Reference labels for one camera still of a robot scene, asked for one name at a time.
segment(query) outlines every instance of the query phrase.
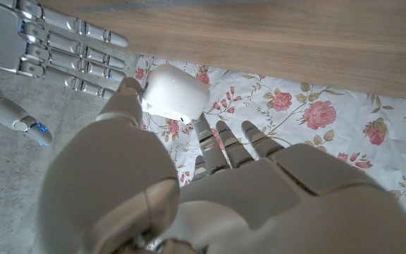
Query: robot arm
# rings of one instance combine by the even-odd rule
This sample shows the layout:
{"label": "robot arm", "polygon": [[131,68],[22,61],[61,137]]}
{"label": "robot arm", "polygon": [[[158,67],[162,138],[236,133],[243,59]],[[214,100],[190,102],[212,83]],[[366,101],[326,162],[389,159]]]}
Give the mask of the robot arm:
{"label": "robot arm", "polygon": [[5,127],[20,131],[37,141],[40,145],[49,146],[52,141],[48,128],[38,123],[23,108],[5,98],[0,91],[0,123]]}

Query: floral fabric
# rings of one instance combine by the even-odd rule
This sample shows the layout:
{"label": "floral fabric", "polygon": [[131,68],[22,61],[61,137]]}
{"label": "floral fabric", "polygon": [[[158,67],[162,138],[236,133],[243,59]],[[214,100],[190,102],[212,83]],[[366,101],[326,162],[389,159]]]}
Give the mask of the floral fabric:
{"label": "floral fabric", "polygon": [[[380,183],[406,209],[405,99],[152,56],[140,56],[135,77],[144,85],[149,72],[161,64],[177,66],[208,85],[211,100],[205,115],[216,137],[216,122],[224,120],[256,157],[240,129],[249,120],[285,147],[307,143],[351,164]],[[190,183],[195,157],[201,154],[192,124],[144,113],[141,127],[163,142],[181,185]]]}

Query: robot fingertip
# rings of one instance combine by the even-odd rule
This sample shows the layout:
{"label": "robot fingertip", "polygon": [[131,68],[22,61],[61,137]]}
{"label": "robot fingertip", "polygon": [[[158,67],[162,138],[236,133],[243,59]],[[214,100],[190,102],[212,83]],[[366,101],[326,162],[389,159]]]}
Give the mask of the robot fingertip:
{"label": "robot fingertip", "polygon": [[244,134],[247,134],[248,130],[256,128],[256,126],[250,121],[244,121],[240,127]]}

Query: gray concrete floor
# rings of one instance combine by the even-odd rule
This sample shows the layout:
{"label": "gray concrete floor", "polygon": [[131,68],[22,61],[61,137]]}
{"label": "gray concrete floor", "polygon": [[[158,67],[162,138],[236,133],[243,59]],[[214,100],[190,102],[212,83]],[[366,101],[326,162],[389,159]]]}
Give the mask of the gray concrete floor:
{"label": "gray concrete floor", "polygon": [[[104,51],[125,59],[126,74],[134,75],[137,55],[112,49]],[[87,79],[111,89],[118,87],[118,83],[110,80]],[[54,135],[50,147],[41,147],[0,124],[0,254],[32,253],[37,196],[44,173],[64,145],[95,119],[105,101],[67,87],[3,71],[0,71],[0,89],[5,97],[44,123]]]}

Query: robotic finger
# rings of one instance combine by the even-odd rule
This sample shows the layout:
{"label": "robotic finger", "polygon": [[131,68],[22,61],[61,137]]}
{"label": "robotic finger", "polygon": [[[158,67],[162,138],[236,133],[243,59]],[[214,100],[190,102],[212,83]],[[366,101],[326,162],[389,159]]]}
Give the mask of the robotic finger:
{"label": "robotic finger", "polygon": [[282,145],[264,135],[264,133],[262,133],[250,121],[244,121],[241,125],[241,129],[245,134],[245,137],[252,144],[254,151],[260,157],[268,157],[274,152],[277,152],[284,148]]}
{"label": "robotic finger", "polygon": [[203,156],[198,155],[197,158],[195,159],[195,173],[194,177],[192,178],[192,182],[203,179],[208,175],[209,174],[206,170],[206,163],[204,162]]}
{"label": "robotic finger", "polygon": [[211,127],[209,127],[209,123],[203,114],[199,119],[194,121],[194,128],[208,173],[215,174],[230,169],[230,165],[228,165],[216,137],[212,134]]}
{"label": "robotic finger", "polygon": [[225,147],[225,152],[228,155],[230,164],[234,169],[241,167],[245,163],[254,161],[253,157],[233,135],[225,122],[217,122],[216,129]]}

